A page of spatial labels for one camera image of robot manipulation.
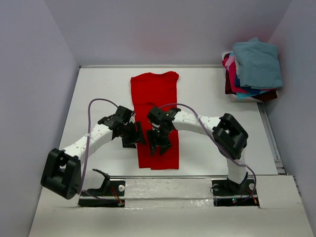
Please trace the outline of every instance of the screw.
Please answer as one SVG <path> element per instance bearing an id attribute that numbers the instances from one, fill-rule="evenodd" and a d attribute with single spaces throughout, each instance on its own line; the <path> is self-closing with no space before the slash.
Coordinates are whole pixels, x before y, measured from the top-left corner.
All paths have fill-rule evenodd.
<path id="1" fill-rule="evenodd" d="M 255 185 L 254 184 L 249 184 L 249 188 L 250 188 L 250 190 L 253 190 L 253 188 L 255 187 Z"/>
<path id="2" fill-rule="evenodd" d="M 218 184 L 214 184 L 214 185 L 213 185 L 213 190 L 214 190 L 214 191 L 218 191 L 218 190 L 219 190 L 218 186 L 219 186 Z"/>
<path id="3" fill-rule="evenodd" d="M 118 190 L 119 190 L 120 192 L 124 192 L 125 186 L 124 186 L 124 185 L 119 185 Z"/>

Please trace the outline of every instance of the black bracket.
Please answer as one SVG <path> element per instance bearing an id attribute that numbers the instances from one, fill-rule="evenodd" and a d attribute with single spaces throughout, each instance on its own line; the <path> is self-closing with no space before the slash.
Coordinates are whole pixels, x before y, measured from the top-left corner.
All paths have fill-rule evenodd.
<path id="1" fill-rule="evenodd" d="M 249 188 L 249 185 L 253 185 L 253 183 L 253 179 L 248 179 L 248 173 L 246 173 L 244 180 L 240 184 L 237 184 L 229 179 L 213 179 L 210 191 L 217 197 L 241 196 L 243 194 L 247 195 L 247 192 L 245 191 Z"/>
<path id="2" fill-rule="evenodd" d="M 121 137 L 124 148 L 136 148 L 136 143 L 146 144 L 146 141 L 141 123 L 129 122 L 132 115 L 133 111 L 119 106 L 114 115 L 103 117 L 98 121 L 98 124 L 104 124 L 113 131 L 112 140 L 116 137 Z"/>
<path id="3" fill-rule="evenodd" d="M 124 180 L 110 180 L 110 176 L 101 170 L 93 169 L 103 175 L 104 180 L 102 185 L 98 189 L 88 189 L 87 193 L 82 192 L 79 197 L 78 205 L 81 207 L 125 207 L 125 199 L 121 199 L 121 202 L 118 202 L 113 196 L 114 191 L 118 196 L 123 197 L 125 194 L 125 189 L 120 190 L 120 186 L 124 186 Z"/>
<path id="4" fill-rule="evenodd" d="M 146 132 L 151 156 L 154 156 L 157 147 L 160 147 L 160 155 L 162 156 L 172 146 L 168 136 L 172 130 L 175 130 L 172 121 L 179 111 L 181 110 L 178 108 L 172 108 L 166 112 L 156 106 L 149 111 L 147 118 L 149 118 L 150 123 L 159 126 Z"/>
<path id="5" fill-rule="evenodd" d="M 71 157 L 56 148 L 48 154 L 40 184 L 64 197 L 73 198 L 81 183 L 81 164 L 78 157 Z"/>
<path id="6" fill-rule="evenodd" d="M 224 114 L 220 122 L 213 127 L 213 137 L 232 157 L 240 159 L 247 146 L 248 133 L 231 114 Z"/>
<path id="7" fill-rule="evenodd" d="M 92 170 L 102 174 L 104 177 L 104 180 L 100 188 L 88 189 L 87 192 L 93 196 L 104 196 L 110 187 L 110 176 L 99 169 L 92 169 Z"/>

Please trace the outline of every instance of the white table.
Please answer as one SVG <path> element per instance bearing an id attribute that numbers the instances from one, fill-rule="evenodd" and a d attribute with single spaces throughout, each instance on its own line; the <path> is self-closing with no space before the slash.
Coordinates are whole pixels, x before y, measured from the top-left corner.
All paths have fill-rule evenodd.
<path id="1" fill-rule="evenodd" d="M 175 68 L 180 75 L 178 102 L 205 116 L 233 114 L 249 133 L 246 162 L 259 175 L 260 208 L 214 207 L 211 179 L 126 179 L 125 208 L 81 208 L 78 197 L 65 200 L 43 189 L 30 237 L 312 237 L 295 183 L 279 176 L 256 104 L 234 104 L 224 94 L 219 68 Z M 132 108 L 130 78 L 145 72 L 164 73 L 170 68 L 81 69 L 69 110 L 61 147 L 78 140 L 87 130 L 87 105 L 97 97 Z M 92 121 L 115 108 L 96 102 Z M 121 140 L 104 145 L 89 159 L 88 169 L 113 176 L 226 175 L 225 159 L 209 139 L 179 132 L 180 169 L 139 169 L 136 150 L 123 149 Z M 84 188 L 98 188 L 101 175 L 87 174 Z"/>
<path id="2" fill-rule="evenodd" d="M 232 103 L 225 95 L 225 77 L 221 68 L 93 68 L 80 69 L 60 148 L 87 132 L 87 106 L 94 98 L 107 98 L 118 105 L 133 108 L 131 77 L 146 72 L 162 74 L 175 71 L 179 103 L 193 107 L 200 115 L 219 117 L 230 113 L 249 134 L 246 162 L 257 174 L 277 174 L 274 158 L 255 103 Z M 92 105 L 92 125 L 111 115 L 115 107 L 106 102 Z M 104 145 L 88 162 L 88 169 L 101 169 L 111 176 L 226 175 L 227 165 L 215 145 L 203 135 L 179 132 L 179 170 L 150 170 L 138 167 L 136 149 L 123 149 L 121 140 Z"/>
<path id="3" fill-rule="evenodd" d="M 210 179 L 128 179 L 125 208 L 43 189 L 30 237 L 312 237 L 291 176 L 259 176 L 260 208 L 214 207 Z"/>

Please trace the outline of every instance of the wire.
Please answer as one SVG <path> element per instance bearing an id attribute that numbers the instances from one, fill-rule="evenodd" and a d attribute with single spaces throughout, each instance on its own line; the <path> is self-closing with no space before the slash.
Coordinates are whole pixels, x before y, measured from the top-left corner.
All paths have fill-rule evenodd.
<path id="1" fill-rule="evenodd" d="M 251 191 L 250 191 L 248 188 L 246 188 L 246 190 L 247 190 L 247 192 L 250 194 L 250 196 L 252 197 L 252 199 L 253 199 L 253 201 L 255 202 L 255 204 L 257 204 L 257 200 L 256 200 L 256 198 L 251 194 Z"/>
<path id="2" fill-rule="evenodd" d="M 116 193 L 116 191 L 115 191 L 115 189 L 114 189 L 113 187 L 110 187 L 110 191 L 111 191 L 113 197 L 114 197 L 114 198 L 116 199 L 116 201 L 118 202 L 118 205 L 119 205 L 119 206 L 124 205 L 123 202 L 122 202 L 122 200 L 119 198 L 118 194 Z"/>
<path id="3" fill-rule="evenodd" d="M 82 193 L 86 193 L 87 195 L 89 195 L 90 197 L 93 197 L 93 198 L 95 198 L 95 199 L 108 201 L 108 199 L 100 198 L 100 197 L 98 197 L 98 196 L 92 195 L 92 194 L 89 193 L 87 190 L 82 190 L 81 192 L 82 192 Z"/>
<path id="4" fill-rule="evenodd" d="M 109 102 L 109 103 L 113 104 L 115 107 L 118 107 L 117 104 L 115 104 L 111 100 L 102 99 L 102 98 L 93 99 L 93 100 L 90 101 L 90 103 L 88 105 L 88 135 L 87 135 L 87 143 L 86 143 L 86 149 L 85 149 L 85 154 L 84 154 L 84 165 L 83 165 L 81 183 L 80 183 L 80 186 L 79 186 L 78 194 L 80 194 L 81 191 L 82 191 L 83 182 L 84 182 L 84 178 L 85 178 L 85 172 L 87 170 L 87 163 L 88 163 L 88 156 L 89 156 L 89 144 L 90 144 L 90 136 L 89 136 L 89 134 L 91 132 L 91 105 L 92 105 L 92 103 L 94 101 L 100 101 L 100 100 Z"/>
<path id="5" fill-rule="evenodd" d="M 251 195 L 249 195 L 248 197 L 246 197 L 243 201 L 241 201 L 240 203 L 243 203 L 245 201 L 247 201 L 249 198 L 251 198 L 252 195 L 254 195 L 255 193 L 255 190 L 257 188 L 257 177 L 256 177 L 256 174 L 255 172 L 247 165 L 247 164 L 239 164 L 238 162 L 236 162 L 232 156 L 225 150 L 222 148 L 222 146 L 217 143 L 213 137 L 213 135 L 209 132 L 209 130 L 204 126 L 202 120 L 199 118 L 197 112 L 191 108 L 190 106 L 188 105 L 185 105 L 185 104 L 180 104 L 180 103 L 172 103 L 172 104 L 166 104 L 166 105 L 163 105 L 163 106 L 160 106 L 159 108 L 163 108 L 163 107 L 166 107 L 166 106 L 175 106 L 175 105 L 179 105 L 179 106 L 183 106 L 183 107 L 186 107 L 188 108 L 189 110 L 191 110 L 193 112 L 193 114 L 197 117 L 197 120 L 199 121 L 199 123 L 201 124 L 203 130 L 205 131 L 205 133 L 207 134 L 207 136 L 212 140 L 212 142 L 218 147 L 218 150 L 220 151 L 221 154 L 223 154 L 227 159 L 230 159 L 235 165 L 239 166 L 239 167 L 246 167 L 248 170 L 250 170 L 250 172 L 252 173 L 253 175 L 253 182 L 254 182 L 254 187 L 253 187 L 253 190 L 252 190 L 252 193 Z"/>

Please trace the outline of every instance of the red cloth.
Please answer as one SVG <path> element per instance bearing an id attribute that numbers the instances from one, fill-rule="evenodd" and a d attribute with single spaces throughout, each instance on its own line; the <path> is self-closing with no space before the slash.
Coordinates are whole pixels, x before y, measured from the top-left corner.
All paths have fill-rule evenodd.
<path id="1" fill-rule="evenodd" d="M 232 88 L 232 91 L 234 93 L 236 92 L 240 92 L 240 93 L 249 93 L 249 91 L 246 91 L 244 89 L 241 89 L 240 87 L 237 87 L 235 86 L 235 80 L 236 80 L 236 64 L 235 62 L 233 62 L 230 66 L 229 66 L 229 70 L 227 70 L 227 67 L 225 66 L 227 60 L 229 58 L 224 58 L 223 60 L 223 66 L 224 68 L 226 69 L 226 71 L 228 71 L 229 73 L 229 80 L 230 80 L 230 83 L 231 83 L 231 88 Z"/>
<path id="2" fill-rule="evenodd" d="M 177 80 L 176 72 L 164 74 L 145 73 L 131 79 L 131 93 L 135 120 L 142 123 L 146 145 L 137 144 L 139 168 L 151 169 L 179 169 L 179 137 L 178 131 L 170 133 L 169 139 L 172 147 L 163 155 L 159 155 L 159 148 L 154 157 L 150 156 L 150 146 L 146 131 L 152 129 L 147 114 L 153 106 L 160 107 L 165 104 L 177 103 Z M 176 106 L 167 106 L 163 110 L 168 111 Z"/>

